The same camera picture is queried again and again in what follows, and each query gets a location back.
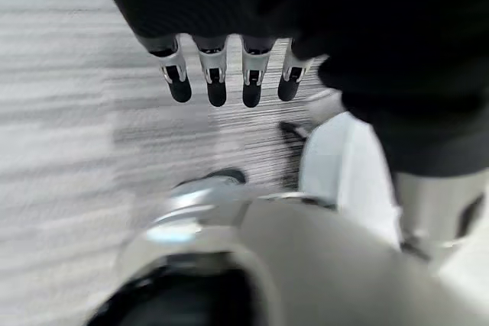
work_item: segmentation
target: black fingertip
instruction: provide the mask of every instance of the black fingertip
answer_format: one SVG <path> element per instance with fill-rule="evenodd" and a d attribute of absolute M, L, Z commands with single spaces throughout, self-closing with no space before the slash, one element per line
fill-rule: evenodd
<path fill-rule="evenodd" d="M 246 107 L 253 108 L 258 105 L 261 97 L 261 86 L 243 86 L 243 103 Z"/>
<path fill-rule="evenodd" d="M 280 83 L 278 85 L 278 98 L 280 98 L 284 102 L 292 101 L 297 94 L 298 88 L 298 82 L 292 79 L 286 81 L 282 76 L 280 77 Z"/>
<path fill-rule="evenodd" d="M 207 96 L 211 105 L 221 107 L 226 102 L 226 84 L 220 82 L 207 83 Z"/>
<path fill-rule="evenodd" d="M 186 77 L 183 82 L 175 80 L 168 83 L 173 99 L 180 103 L 185 103 L 192 97 L 192 89 L 190 88 L 189 77 Z"/>

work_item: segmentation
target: floor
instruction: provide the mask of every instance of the floor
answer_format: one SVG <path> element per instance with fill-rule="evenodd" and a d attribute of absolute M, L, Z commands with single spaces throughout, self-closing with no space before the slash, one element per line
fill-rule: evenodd
<path fill-rule="evenodd" d="M 300 144 L 285 144 L 277 122 L 306 118 L 315 73 L 279 102 L 278 42 L 248 109 L 233 38 L 228 102 L 213 108 L 188 37 L 183 47 L 185 106 L 111 0 L 0 0 L 0 324 L 80 325 L 115 284 L 121 244 L 184 179 L 240 166 L 258 185 L 295 184 Z M 489 284 L 484 261 L 469 270 L 476 287 Z"/>

